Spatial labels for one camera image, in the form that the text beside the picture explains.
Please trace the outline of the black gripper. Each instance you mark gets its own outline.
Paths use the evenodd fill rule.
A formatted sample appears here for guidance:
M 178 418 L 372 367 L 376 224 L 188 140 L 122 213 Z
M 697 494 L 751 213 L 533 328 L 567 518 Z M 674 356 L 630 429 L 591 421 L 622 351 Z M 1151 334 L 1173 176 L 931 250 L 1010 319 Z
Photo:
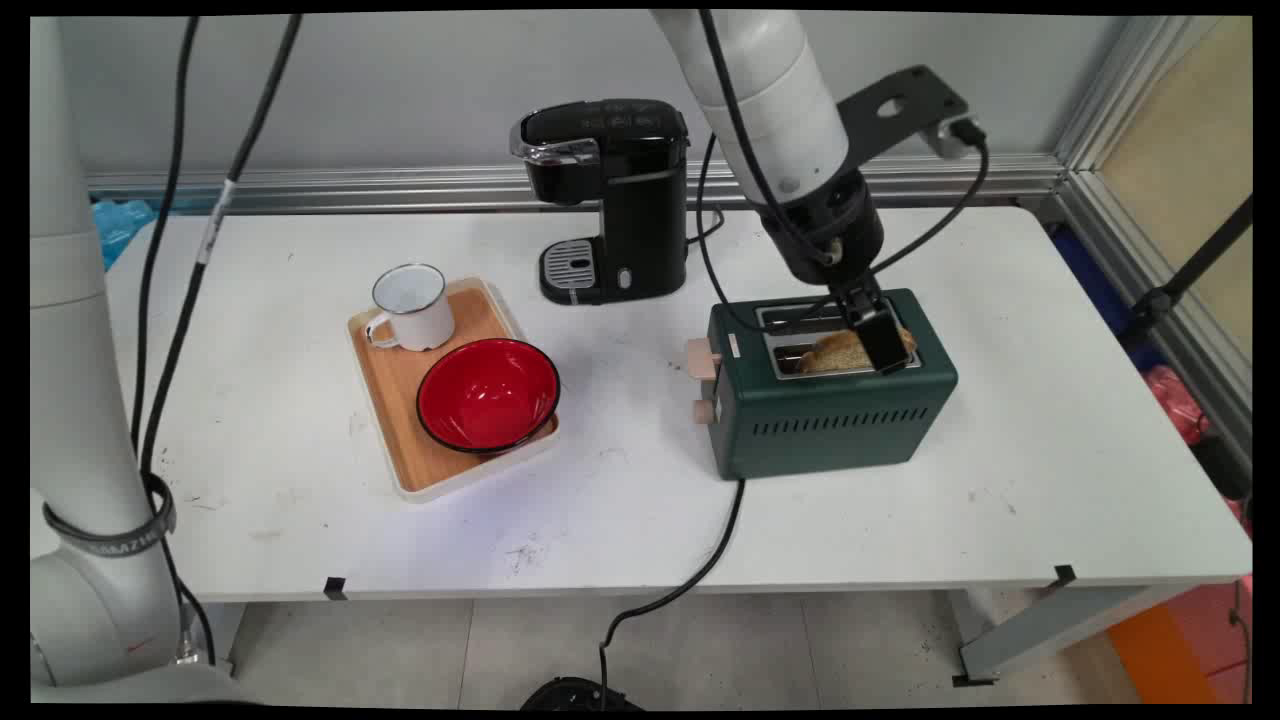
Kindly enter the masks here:
M 797 281 L 828 290 L 859 291 L 879 255 L 884 231 L 864 174 L 842 169 L 815 192 L 780 205 L 787 227 L 756 204 L 765 232 Z M 877 293 L 851 293 L 842 300 L 846 325 L 863 346 L 873 370 L 891 374 L 909 364 L 899 324 Z

